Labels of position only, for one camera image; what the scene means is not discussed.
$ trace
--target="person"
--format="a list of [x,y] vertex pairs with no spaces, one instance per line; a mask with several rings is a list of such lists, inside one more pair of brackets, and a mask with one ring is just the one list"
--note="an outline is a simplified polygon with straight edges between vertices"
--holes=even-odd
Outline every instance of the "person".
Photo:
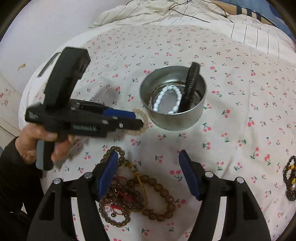
[[[0,239],[25,241],[31,220],[43,198],[40,183],[41,170],[35,166],[36,141],[56,141],[57,133],[50,133],[43,126],[29,123],[4,149],[0,157]],[[66,157],[74,142],[68,135],[55,145],[52,161]]]

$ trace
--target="white wall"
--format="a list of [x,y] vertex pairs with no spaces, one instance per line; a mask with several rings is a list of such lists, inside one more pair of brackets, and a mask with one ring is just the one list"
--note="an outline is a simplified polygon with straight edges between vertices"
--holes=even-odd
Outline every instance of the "white wall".
[[34,71],[100,13],[128,0],[32,0],[0,42],[0,72],[22,93]]

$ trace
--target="blue gripper pad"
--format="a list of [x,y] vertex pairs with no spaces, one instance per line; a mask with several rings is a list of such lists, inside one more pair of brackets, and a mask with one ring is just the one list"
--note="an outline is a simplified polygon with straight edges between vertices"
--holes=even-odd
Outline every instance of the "blue gripper pad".
[[185,150],[179,152],[179,165],[184,174],[190,193],[198,199],[200,196],[200,192],[198,190],[198,179],[192,170],[191,160]]
[[116,172],[117,166],[118,166],[118,154],[116,151],[113,151],[113,153],[110,154],[108,158],[107,166],[105,167],[105,170],[98,181],[99,200],[101,200],[103,196],[105,196],[106,193],[108,192],[110,184],[112,182],[112,178]]
[[134,112],[125,111],[125,110],[116,110],[116,109],[106,109],[103,111],[104,116],[116,116],[121,118],[135,119],[136,115]]

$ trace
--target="silver container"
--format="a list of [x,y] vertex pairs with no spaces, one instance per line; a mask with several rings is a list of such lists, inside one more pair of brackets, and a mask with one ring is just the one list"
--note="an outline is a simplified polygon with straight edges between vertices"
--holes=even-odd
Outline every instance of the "silver container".
[[154,70],[140,85],[140,98],[151,120],[162,129],[170,131],[183,130],[194,125],[202,115],[207,92],[207,85],[201,77],[196,86],[196,92],[191,109],[182,113],[166,114],[173,109],[177,95],[173,90],[164,95],[158,112],[153,111],[153,105],[158,94],[168,85],[177,86],[184,91],[189,68],[184,66],[164,66]]

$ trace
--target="white bead bracelet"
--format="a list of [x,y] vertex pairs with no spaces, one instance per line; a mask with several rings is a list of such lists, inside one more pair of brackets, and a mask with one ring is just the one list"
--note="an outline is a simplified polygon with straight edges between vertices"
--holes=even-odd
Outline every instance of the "white bead bracelet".
[[168,114],[173,114],[173,113],[176,113],[179,109],[179,105],[180,105],[180,101],[182,99],[182,94],[181,94],[181,91],[178,89],[177,86],[174,86],[174,85],[169,85],[169,86],[166,86],[164,87],[161,92],[159,93],[157,99],[156,99],[156,102],[153,106],[153,110],[154,111],[158,111],[158,106],[163,98],[163,96],[165,95],[165,93],[168,91],[168,90],[174,90],[177,94],[177,103],[176,105],[174,106],[173,110],[172,111],[169,111]]

